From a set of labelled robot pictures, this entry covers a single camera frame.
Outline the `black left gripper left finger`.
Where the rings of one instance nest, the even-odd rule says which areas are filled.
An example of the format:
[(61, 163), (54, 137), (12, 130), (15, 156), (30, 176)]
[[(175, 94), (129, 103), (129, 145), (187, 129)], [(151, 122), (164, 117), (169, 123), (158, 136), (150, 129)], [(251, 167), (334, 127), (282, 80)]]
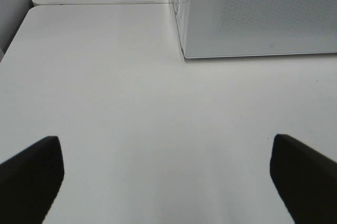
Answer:
[(42, 223), (64, 174), (57, 136), (47, 136), (1, 163), (1, 223)]

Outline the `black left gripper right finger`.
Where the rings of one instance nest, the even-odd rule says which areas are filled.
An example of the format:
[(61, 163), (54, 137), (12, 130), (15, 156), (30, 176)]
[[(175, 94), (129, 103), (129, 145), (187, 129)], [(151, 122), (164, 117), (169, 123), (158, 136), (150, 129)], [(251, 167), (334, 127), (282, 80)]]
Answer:
[(273, 140), (270, 176), (294, 223), (336, 223), (336, 162), (285, 134)]

